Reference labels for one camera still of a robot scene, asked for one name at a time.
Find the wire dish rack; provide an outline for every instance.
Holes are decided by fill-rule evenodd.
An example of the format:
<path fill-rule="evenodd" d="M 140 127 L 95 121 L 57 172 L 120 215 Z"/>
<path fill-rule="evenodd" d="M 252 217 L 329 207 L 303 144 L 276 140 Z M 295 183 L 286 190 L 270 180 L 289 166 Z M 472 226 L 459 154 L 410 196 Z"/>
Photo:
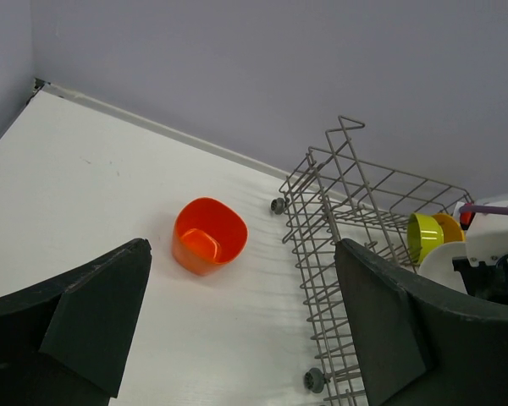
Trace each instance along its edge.
<path fill-rule="evenodd" d="M 331 405 L 361 406 L 368 402 L 334 268 L 335 243 L 352 238 L 415 272 L 416 253 L 406 247 L 410 214 L 451 214 L 456 202 L 472 198 L 463 188 L 360 160 L 349 133 L 365 124 L 343 116 L 339 123 L 325 132 L 326 148 L 308 148 L 271 209 L 288 217 L 282 241 L 297 257 L 321 361 L 305 384 L 318 393 L 326 387 L 323 401 Z"/>

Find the rack wheel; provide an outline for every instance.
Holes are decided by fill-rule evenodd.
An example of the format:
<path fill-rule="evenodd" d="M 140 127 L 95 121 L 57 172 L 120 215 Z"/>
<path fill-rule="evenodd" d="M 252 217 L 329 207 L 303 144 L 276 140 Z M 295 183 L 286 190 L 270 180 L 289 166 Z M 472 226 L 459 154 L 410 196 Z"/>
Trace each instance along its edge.
<path fill-rule="evenodd" d="M 305 374 L 303 382 L 309 391 L 321 393 L 325 384 L 329 382 L 329 379 L 327 379 L 323 372 L 321 372 L 318 368 L 311 368 Z"/>
<path fill-rule="evenodd" d="M 273 199 L 271 202 L 271 211 L 274 214 L 282 214 L 284 213 L 284 210 L 286 207 L 288 207 L 288 204 L 290 203 L 290 199 L 286 198 L 283 199 L 282 197 L 279 197 L 277 199 Z"/>

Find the orange cup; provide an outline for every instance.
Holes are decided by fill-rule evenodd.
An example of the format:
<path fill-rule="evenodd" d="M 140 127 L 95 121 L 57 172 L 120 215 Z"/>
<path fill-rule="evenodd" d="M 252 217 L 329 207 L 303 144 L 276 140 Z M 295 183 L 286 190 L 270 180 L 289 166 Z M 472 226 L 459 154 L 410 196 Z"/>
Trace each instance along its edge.
<path fill-rule="evenodd" d="M 173 257 L 196 275 L 215 272 L 245 248 L 248 230 L 237 213 L 218 200 L 202 197 L 177 216 Z"/>

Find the purple handle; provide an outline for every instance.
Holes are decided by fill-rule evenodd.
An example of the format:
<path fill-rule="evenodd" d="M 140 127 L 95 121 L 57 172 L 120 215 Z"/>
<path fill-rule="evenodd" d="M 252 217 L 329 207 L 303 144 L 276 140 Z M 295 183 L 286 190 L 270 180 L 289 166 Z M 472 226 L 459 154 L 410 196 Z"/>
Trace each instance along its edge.
<path fill-rule="evenodd" d="M 500 214 L 502 216 L 508 216 L 508 207 L 496 207 L 496 206 L 480 206 L 480 205 L 469 205 L 462 206 L 459 209 L 460 213 L 483 213 L 483 214 Z"/>

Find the wall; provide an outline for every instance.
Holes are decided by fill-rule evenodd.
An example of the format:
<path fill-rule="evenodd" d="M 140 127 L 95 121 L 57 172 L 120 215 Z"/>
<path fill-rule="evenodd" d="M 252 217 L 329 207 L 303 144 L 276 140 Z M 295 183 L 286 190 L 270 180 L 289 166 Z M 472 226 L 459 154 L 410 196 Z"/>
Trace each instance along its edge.
<path fill-rule="evenodd" d="M 36 75 L 290 170 L 365 159 L 508 190 L 508 1 L 32 0 Z"/>
<path fill-rule="evenodd" d="M 30 0 L 0 0 L 0 136 L 25 105 L 33 77 Z"/>

